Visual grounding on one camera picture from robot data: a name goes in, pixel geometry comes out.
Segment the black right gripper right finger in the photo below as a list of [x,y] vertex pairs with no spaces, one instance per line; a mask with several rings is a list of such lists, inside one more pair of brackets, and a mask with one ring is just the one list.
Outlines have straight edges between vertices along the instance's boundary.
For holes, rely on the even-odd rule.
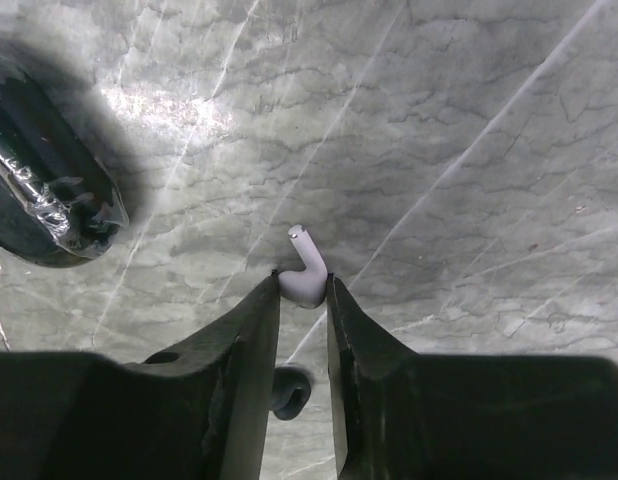
[[618,479],[618,365],[417,353],[326,283],[341,479]]

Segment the white earbud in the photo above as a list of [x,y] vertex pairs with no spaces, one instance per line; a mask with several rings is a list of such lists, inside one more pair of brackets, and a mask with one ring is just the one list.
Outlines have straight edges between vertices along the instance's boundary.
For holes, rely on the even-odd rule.
[[279,274],[281,294],[302,308],[318,308],[325,298],[328,277],[326,263],[303,225],[291,227],[288,236],[303,262],[304,269],[288,270]]

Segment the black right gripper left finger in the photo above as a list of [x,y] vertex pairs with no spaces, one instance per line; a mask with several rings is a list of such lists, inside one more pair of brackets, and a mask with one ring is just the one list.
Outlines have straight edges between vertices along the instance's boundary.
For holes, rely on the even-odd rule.
[[0,479],[256,479],[280,320],[276,275],[140,363],[0,353]]

